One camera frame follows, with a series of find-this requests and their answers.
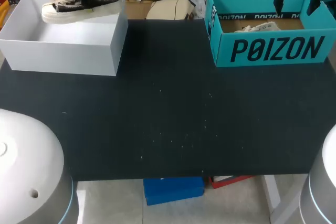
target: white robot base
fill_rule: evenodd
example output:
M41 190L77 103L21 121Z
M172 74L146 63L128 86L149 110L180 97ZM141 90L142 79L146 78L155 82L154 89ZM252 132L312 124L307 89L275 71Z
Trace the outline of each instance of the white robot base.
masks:
M0 109L0 223L76 224L78 198L56 135Z

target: white cap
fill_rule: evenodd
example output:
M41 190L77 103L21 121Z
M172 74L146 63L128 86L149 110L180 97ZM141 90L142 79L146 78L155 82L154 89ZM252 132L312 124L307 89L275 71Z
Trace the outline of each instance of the white cap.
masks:
M62 147L46 125L0 109L0 223L16 224L36 212L63 166Z

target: sneaker sole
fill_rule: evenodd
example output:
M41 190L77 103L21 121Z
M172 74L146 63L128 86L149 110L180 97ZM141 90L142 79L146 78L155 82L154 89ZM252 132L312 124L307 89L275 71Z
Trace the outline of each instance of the sneaker sole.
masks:
M122 0L101 5L93 9L76 10L66 13L42 13L42 20L51 24L68 24L77 21L117 14L122 10Z

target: teal shoe box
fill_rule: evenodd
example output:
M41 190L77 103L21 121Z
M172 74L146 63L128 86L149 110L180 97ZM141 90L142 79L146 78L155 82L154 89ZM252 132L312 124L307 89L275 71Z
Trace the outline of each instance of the teal shoe box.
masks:
M285 0L278 16L273 1L207 0L204 20L217 67L325 61L336 39L336 20L325 3L308 16L310 0ZM304 29L225 33L220 23L220 20L246 19L247 22L267 18L300 19Z

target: white shoe box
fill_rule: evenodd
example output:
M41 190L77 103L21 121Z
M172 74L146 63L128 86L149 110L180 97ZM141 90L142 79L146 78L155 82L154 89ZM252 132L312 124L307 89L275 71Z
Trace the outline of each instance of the white shoe box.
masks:
M81 22L46 24L50 0L21 0L0 32L0 49L12 70L115 76L128 21L124 10Z

